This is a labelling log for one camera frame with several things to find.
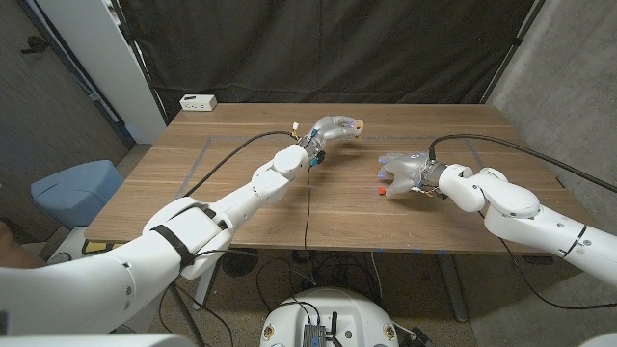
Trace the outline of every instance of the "blue chair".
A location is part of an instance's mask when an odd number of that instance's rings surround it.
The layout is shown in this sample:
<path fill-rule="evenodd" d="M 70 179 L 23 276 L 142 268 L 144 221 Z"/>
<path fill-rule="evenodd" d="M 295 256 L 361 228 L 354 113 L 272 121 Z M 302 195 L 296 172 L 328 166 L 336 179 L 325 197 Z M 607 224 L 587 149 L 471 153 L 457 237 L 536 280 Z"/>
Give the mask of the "blue chair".
<path fill-rule="evenodd" d="M 124 178 L 109 160 L 81 164 L 32 183 L 35 204 L 63 226 L 86 227 Z"/>

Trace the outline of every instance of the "electrical outlet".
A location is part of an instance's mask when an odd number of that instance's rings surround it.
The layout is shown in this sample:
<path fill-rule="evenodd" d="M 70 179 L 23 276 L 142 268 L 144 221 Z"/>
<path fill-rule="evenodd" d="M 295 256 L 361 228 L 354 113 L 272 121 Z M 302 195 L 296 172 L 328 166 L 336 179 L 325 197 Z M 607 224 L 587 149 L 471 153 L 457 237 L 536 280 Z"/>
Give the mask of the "electrical outlet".
<path fill-rule="evenodd" d="M 216 104 L 214 95 L 186 94 L 180 100 L 184 111 L 212 111 Z"/>

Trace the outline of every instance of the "black cable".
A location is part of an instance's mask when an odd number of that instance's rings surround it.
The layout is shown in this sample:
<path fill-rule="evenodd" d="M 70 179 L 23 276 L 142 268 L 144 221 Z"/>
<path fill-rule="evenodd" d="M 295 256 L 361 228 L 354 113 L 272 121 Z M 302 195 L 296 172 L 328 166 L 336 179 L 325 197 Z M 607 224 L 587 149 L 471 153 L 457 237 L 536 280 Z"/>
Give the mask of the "black cable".
<path fill-rule="evenodd" d="M 371 275 L 371 273 L 366 270 L 366 267 L 362 266 L 360 262 L 352 255 L 348 253 L 344 254 L 344 261 L 340 258 L 341 252 L 332 252 L 329 253 L 324 259 L 317 261 L 317 266 L 314 267 L 313 271 L 316 277 L 321 278 L 322 268 L 333 268 L 330 271 L 330 275 L 332 277 L 333 282 L 337 286 L 344 286 L 348 289 L 352 289 L 358 293 L 362 293 L 364 296 L 368 298 L 372 298 L 373 302 L 378 305 L 382 303 L 381 297 L 379 295 L 379 288 L 377 286 L 377 281 Z M 348 280 L 350 275 L 347 274 L 347 268 L 358 268 L 361 270 L 361 273 L 365 275 L 366 283 L 368 287 L 368 293 L 363 290 L 359 290 L 359 288 L 351 285 Z"/>
<path fill-rule="evenodd" d="M 307 224 L 305 225 L 305 251 L 309 251 L 307 248 L 307 233 L 309 233 L 309 217 L 310 217 L 310 167 L 307 170 L 307 185 L 308 185 L 308 208 L 307 208 Z"/>
<path fill-rule="evenodd" d="M 180 292 L 182 292 L 182 294 L 186 295 L 189 299 L 191 299 L 191 301 L 193 303 L 195 303 L 197 306 L 203 308 L 205 311 L 207 311 L 208 313 L 212 314 L 216 319 L 218 319 L 221 323 L 223 323 L 223 325 L 225 326 L 225 329 L 228 330 L 229 341 L 231 342 L 231 347 L 233 347 L 233 334 L 231 333 L 231 328 L 229 327 L 227 322 L 223 318 L 221 318 L 218 314 L 216 314 L 213 310 L 211 310 L 210 308 L 206 307 L 204 304 L 198 302 L 186 289 L 182 288 L 179 285 L 176 285 L 175 287 L 177 287 L 177 289 L 179 289 Z"/>
<path fill-rule="evenodd" d="M 167 288 L 169 289 L 170 293 L 172 293 L 172 296 L 175 299 L 175 303 L 177 304 L 178 308 L 180 308 L 180 312 L 182 312 L 182 315 L 184 316 L 184 320 L 186 320 L 186 323 L 189 325 L 191 333 L 197 340 L 198 346 L 205 347 L 205 342 L 203 342 L 203 337 L 201 337 L 200 329 L 197 327 L 195 319 L 193 319 L 193 316 L 191 315 L 188 307 L 184 305 L 184 301 L 182 301 L 180 293 L 177 292 L 175 282 L 170 283 Z"/>
<path fill-rule="evenodd" d="M 125 324 L 120 324 L 120 326 L 118 328 L 125 328 L 125 329 L 129 330 L 129 332 L 132 333 L 132 334 L 136 334 L 137 333 L 137 332 L 135 332 L 133 330 L 133 328 L 131 328 L 131 327 L 125 325 Z"/>
<path fill-rule="evenodd" d="M 198 257 L 200 257 L 202 255 L 213 254 L 213 253 L 233 253 L 233 254 L 243 254 L 243 255 L 250 255 L 250 256 L 254 256 L 254 257 L 259 257 L 259 254 L 254 254 L 254 253 L 245 252 L 245 251 L 237 251 L 237 250 L 210 250 L 210 251 L 199 252 L 198 254 L 193 255 L 193 259 L 197 259 Z"/>
<path fill-rule="evenodd" d="M 292 139 L 296 140 L 296 138 L 289 132 L 289 131 L 282 131 L 282 130 L 276 130 L 276 131 L 268 131 L 265 132 L 263 134 L 259 134 L 259 135 L 255 135 L 253 136 L 251 139 L 247 140 L 244 144 L 240 145 L 240 147 L 236 148 L 232 153 L 230 153 L 227 157 L 225 157 L 225 159 L 223 159 L 219 164 L 217 164 L 214 169 L 212 169 L 206 176 L 204 176 L 201 181 L 199 181 L 193 188 L 191 188 L 188 192 L 186 192 L 186 194 L 184 195 L 184 197 L 189 197 L 191 196 L 191 194 L 193 194 L 198 188 L 201 187 L 201 185 L 208 179 L 210 178 L 210 176 L 212 176 L 214 173 L 216 173 L 217 170 L 219 170 L 223 164 L 225 164 L 229 158 L 231 158 L 235 153 L 237 153 L 240 149 L 244 148 L 246 145 L 248 145 L 249 143 L 251 143 L 252 141 L 260 138 L 260 137 L 264 137 L 264 136 L 268 136 L 268 135 L 275 135 L 275 134 L 283 134 L 283 135 L 289 135 Z"/>
<path fill-rule="evenodd" d="M 163 292 L 163 296 L 161 297 L 161 301 L 158 302 L 158 320 L 161 321 L 161 324 L 163 325 L 163 328 L 165 328 L 165 330 L 169 333 L 169 334 L 173 334 L 172 330 L 170 330 L 170 328 L 167 326 L 167 324 L 165 324 L 165 322 L 163 321 L 163 315 L 161 314 L 161 308 L 163 307 L 163 299 L 165 299 L 165 295 L 167 294 L 167 291 L 170 289 L 170 287 L 168 286 L 167 288 L 165 288 L 165 291 Z"/>
<path fill-rule="evenodd" d="M 289 303 L 282 303 L 280 305 L 278 305 L 277 307 L 275 307 L 275 309 L 279 308 L 279 307 L 286 307 L 289 305 L 308 305 L 310 307 L 312 307 L 312 309 L 315 310 L 315 312 L 317 313 L 317 325 L 321 324 L 321 314 L 319 314 L 319 310 L 317 310 L 317 307 L 315 307 L 313 304 L 311 303 L 307 303 L 307 302 L 299 302 L 299 301 L 295 301 L 295 302 L 289 302 Z"/>
<path fill-rule="evenodd" d="M 576 174 L 590 182 L 596 183 L 601 187 L 604 187 L 606 189 L 608 189 L 609 191 L 615 192 L 617 193 L 617 187 L 608 183 L 608 182 L 604 182 L 603 180 L 596 178 L 594 176 L 592 176 L 589 173 L 584 173 L 578 169 L 575 169 L 573 167 L 571 167 L 568 164 L 565 164 L 563 162 L 560 162 L 556 159 L 553 159 L 545 154 L 542 154 L 540 152 L 537 152 L 533 149 L 529 149 L 526 147 L 522 147 L 510 142 L 507 142 L 505 140 L 501 140 L 498 138 L 494 138 L 494 137 L 490 137 L 490 136 L 485 136 L 485 135 L 477 135 L 477 134 L 454 134 L 454 135 L 446 135 L 446 136 L 441 136 L 440 138 L 435 139 L 435 141 L 433 141 L 433 143 L 431 144 L 431 146 L 428 148 L 428 157 L 430 160 L 435 160 L 436 158 L 436 154 L 435 154 L 435 145 L 437 143 L 440 143 L 441 141 L 445 141 L 445 140 L 452 140 L 452 139 L 475 139 L 475 140 L 484 140 L 484 141 L 490 141 L 490 142 L 494 142 L 496 144 L 500 144 L 506 147 L 510 147 L 512 149 L 521 151 L 523 153 L 527 153 L 529 155 L 532 155 L 536 158 L 540 158 L 546 162 L 549 162 L 553 165 L 558 166 L 561 169 L 567 170 L 569 172 L 571 172 L 572 174 Z"/>
<path fill-rule="evenodd" d="M 289 263 L 289 261 L 285 258 L 274 258 L 268 262 L 266 262 L 265 264 L 263 264 L 261 266 L 261 268 L 259 269 L 259 271 L 257 271 L 257 276 L 255 277 L 255 286 L 257 287 L 257 294 L 259 294 L 259 299 L 261 299 L 261 302 L 266 306 L 266 308 L 268 309 L 268 314 L 270 314 L 272 312 L 272 309 L 270 308 L 270 306 L 268 305 L 268 303 L 266 302 L 265 297 L 263 296 L 263 293 L 261 293 L 261 287 L 259 286 L 259 276 L 261 275 L 261 272 L 263 271 L 263 269 L 265 269 L 268 265 L 270 265 L 271 263 L 280 260 L 280 261 L 284 261 L 287 264 L 287 270 L 289 271 L 288 276 L 289 276 L 289 286 L 291 289 L 291 298 L 294 300 L 294 302 L 298 302 L 298 300 L 296 300 L 295 296 L 294 296 L 294 291 L 295 289 L 293 288 L 293 283 L 291 281 L 291 264 Z M 306 307 L 304 307 L 302 304 L 300 304 L 300 306 L 302 307 L 302 309 L 305 311 L 305 313 L 307 314 L 308 317 L 308 323 L 310 324 L 310 314 L 309 311 L 307 310 Z"/>
<path fill-rule="evenodd" d="M 480 214 L 480 216 L 482 216 L 482 218 L 484 218 L 484 215 L 482 214 L 482 212 L 478 211 L 478 213 Z M 533 292 L 533 294 L 535 294 L 543 302 L 545 302 L 545 303 L 547 303 L 547 304 L 549 304 L 551 306 L 558 307 L 558 308 L 563 308 L 563 309 L 596 309 L 596 308 L 606 308 L 606 307 L 617 307 L 617 303 L 590 305 L 590 306 L 584 306 L 584 307 L 569 307 L 569 306 L 564 306 L 564 305 L 556 304 L 556 303 L 553 303 L 553 302 L 545 299 L 542 295 L 540 295 L 540 293 L 538 293 L 538 291 L 535 290 L 535 288 L 531 285 L 531 283 L 529 283 L 529 280 L 527 279 L 527 276 L 524 274 L 523 269 L 521 268 L 521 265 L 519 265 L 519 262 L 514 257 L 514 255 L 512 254 L 512 251 L 510 251 L 510 248 L 505 243 L 505 241 L 503 241 L 503 239 L 501 237 L 499 237 L 499 241 L 501 241 L 501 243 L 503 244 L 503 247 L 505 247 L 505 249 L 510 254 L 510 257 L 512 258 L 512 261 L 514 261 L 514 264 L 517 266 L 517 270 L 519 270 L 519 274 L 521 274 L 521 276 L 523 277 L 524 282 L 527 284 L 529 289 Z"/>

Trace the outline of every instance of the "table surface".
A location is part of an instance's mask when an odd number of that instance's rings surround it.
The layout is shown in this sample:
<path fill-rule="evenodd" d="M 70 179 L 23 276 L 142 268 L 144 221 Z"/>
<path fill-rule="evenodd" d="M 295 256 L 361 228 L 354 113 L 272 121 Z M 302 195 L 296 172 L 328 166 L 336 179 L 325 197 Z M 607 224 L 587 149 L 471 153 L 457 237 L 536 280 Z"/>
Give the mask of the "table surface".
<path fill-rule="evenodd" d="M 180 112 L 86 231 L 94 241 L 127 242 L 148 219 L 181 197 L 249 137 L 272 130 L 299 134 L 324 116 L 364 120 L 359 141 L 328 142 L 326 160 L 310 170 L 307 246 L 314 250 L 504 254 L 476 213 L 451 200 L 408 193 L 378 195 L 378 157 L 388 152 L 427 151 L 436 137 L 489 135 L 527 146 L 500 111 L 488 105 L 219 104 L 212 112 Z M 233 156 L 193 194 L 216 201 L 250 181 L 253 172 L 289 146 L 284 135 L 258 139 Z M 437 145 L 438 159 L 503 172 L 541 204 L 586 224 L 593 222 L 539 159 L 497 144 L 451 140 Z M 300 172 L 284 198 L 262 207 L 239 229 L 233 247 L 303 249 L 309 186 Z M 517 254 L 536 250 L 510 244 Z"/>

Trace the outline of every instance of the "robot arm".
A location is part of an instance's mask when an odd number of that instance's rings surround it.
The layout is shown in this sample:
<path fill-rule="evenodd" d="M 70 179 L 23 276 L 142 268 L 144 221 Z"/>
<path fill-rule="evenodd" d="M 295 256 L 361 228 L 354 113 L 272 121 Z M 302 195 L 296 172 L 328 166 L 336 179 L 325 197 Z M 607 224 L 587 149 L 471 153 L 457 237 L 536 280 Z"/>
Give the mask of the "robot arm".
<path fill-rule="evenodd" d="M 226 250 L 261 206 L 281 199 L 297 171 L 320 162 L 326 140 L 360 136 L 354 122 L 323 118 L 250 183 L 214 203 L 175 200 L 142 236 L 108 253 L 32 270 L 0 268 L 0 328 L 7 335 L 109 333 L 178 276 L 194 279 L 213 266 L 223 253 L 195 254 Z"/>
<path fill-rule="evenodd" d="M 387 154 L 379 176 L 394 174 L 387 196 L 409 191 L 450 197 L 466 212 L 489 209 L 484 226 L 506 240 L 562 257 L 581 270 L 617 285 L 617 236 L 586 226 L 540 204 L 527 189 L 508 182 L 495 169 L 431 161 L 424 153 Z"/>

